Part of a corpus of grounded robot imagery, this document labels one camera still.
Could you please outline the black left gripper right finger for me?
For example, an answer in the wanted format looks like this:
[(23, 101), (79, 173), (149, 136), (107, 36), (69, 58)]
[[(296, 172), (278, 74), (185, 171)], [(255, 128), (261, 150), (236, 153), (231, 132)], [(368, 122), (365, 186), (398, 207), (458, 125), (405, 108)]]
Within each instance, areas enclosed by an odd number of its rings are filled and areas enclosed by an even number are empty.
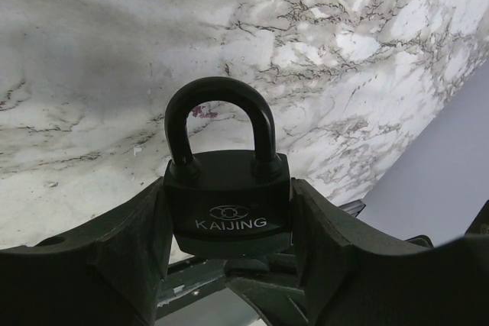
[(391, 237), (295, 179), (293, 246), (311, 325), (486, 325), (488, 237)]

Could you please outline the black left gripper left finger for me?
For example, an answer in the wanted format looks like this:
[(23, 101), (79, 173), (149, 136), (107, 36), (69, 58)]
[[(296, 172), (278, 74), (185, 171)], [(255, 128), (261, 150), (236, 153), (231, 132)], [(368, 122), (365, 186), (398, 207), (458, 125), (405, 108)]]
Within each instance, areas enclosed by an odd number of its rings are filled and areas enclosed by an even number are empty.
[(1, 251), (3, 325), (152, 325), (167, 275), (162, 179), (33, 247)]

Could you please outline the black padlock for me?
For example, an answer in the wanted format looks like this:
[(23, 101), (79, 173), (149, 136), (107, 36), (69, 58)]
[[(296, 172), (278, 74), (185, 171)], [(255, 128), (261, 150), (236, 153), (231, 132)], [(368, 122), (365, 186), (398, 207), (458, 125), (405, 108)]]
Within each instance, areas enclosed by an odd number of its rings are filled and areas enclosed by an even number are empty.
[[(241, 108), (251, 122), (254, 149), (193, 153), (187, 118), (204, 102)], [(277, 152), (270, 106), (256, 89), (228, 77), (192, 81), (170, 100), (164, 129), (171, 160), (163, 188), (183, 252), (228, 260), (291, 246), (290, 169), (287, 156)]]

